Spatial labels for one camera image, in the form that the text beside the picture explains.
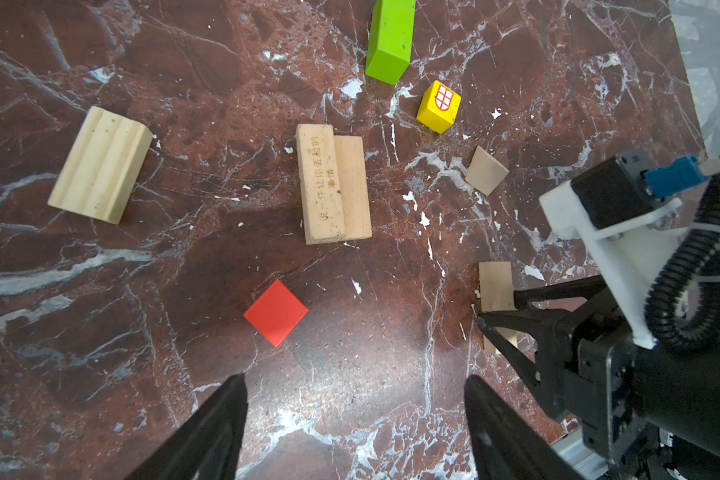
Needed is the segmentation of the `natural wood block top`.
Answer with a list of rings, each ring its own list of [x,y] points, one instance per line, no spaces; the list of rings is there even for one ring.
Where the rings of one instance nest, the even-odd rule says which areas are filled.
[[[346,226],[333,127],[298,124],[296,147],[306,243],[340,241]]]

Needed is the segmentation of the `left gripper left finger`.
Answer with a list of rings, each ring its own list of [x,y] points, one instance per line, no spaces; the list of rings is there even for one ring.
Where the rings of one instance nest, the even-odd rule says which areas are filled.
[[[230,376],[130,479],[233,479],[248,412],[245,376]]]

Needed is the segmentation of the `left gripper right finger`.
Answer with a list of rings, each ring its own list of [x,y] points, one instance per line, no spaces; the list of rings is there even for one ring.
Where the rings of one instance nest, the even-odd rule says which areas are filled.
[[[479,479],[581,477],[480,376],[466,379],[464,404]]]

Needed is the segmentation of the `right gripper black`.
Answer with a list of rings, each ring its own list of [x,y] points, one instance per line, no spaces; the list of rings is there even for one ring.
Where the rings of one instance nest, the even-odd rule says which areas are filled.
[[[614,300],[598,294],[606,288],[596,275],[515,290],[518,311],[483,313],[476,324],[549,418],[580,421],[606,478],[720,479],[720,337],[692,353],[637,347]],[[587,300],[573,311],[522,311],[571,298]],[[534,360],[499,328],[533,337]]]

